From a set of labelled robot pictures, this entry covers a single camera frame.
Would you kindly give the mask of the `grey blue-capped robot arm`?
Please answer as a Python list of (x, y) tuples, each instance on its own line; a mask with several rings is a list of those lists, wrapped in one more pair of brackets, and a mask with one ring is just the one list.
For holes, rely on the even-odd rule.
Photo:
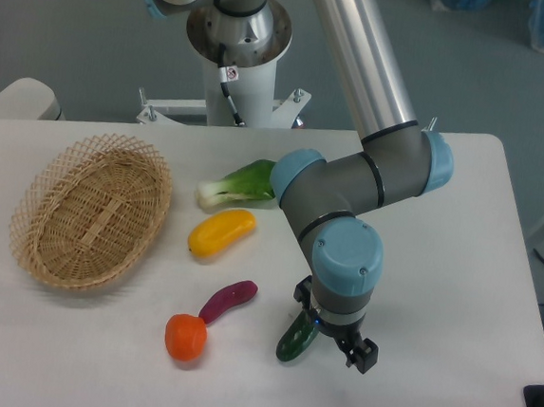
[[(358, 141), (328, 160), (295, 150), (270, 183), (310, 267), (295, 300), (308, 325), (332, 338), (346, 363), (368, 371), (378, 346), (360, 328), (383, 272), (380, 235), (365, 213), (418, 197), (452, 177), (453, 153), (421, 128), (376, 0), (312, 0)], [(274, 103), (276, 64), (292, 39), (276, 0), (143, 0), (154, 18), (187, 13), (186, 38), (202, 63), (205, 119), (211, 126), (281, 129), (296, 114)]]

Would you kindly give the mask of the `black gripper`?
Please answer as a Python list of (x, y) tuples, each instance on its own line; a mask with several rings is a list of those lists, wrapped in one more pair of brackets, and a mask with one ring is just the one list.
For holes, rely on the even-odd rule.
[(310, 324), (322, 334), (335, 340), (338, 349), (346, 356), (346, 367), (355, 367), (361, 374), (369, 371), (379, 359), (379, 347), (370, 339), (362, 339), (360, 327), (367, 306), (348, 314), (334, 313), (323, 308), (317, 300), (310, 299), (312, 277), (308, 275), (295, 286), (294, 300), (308, 317)]

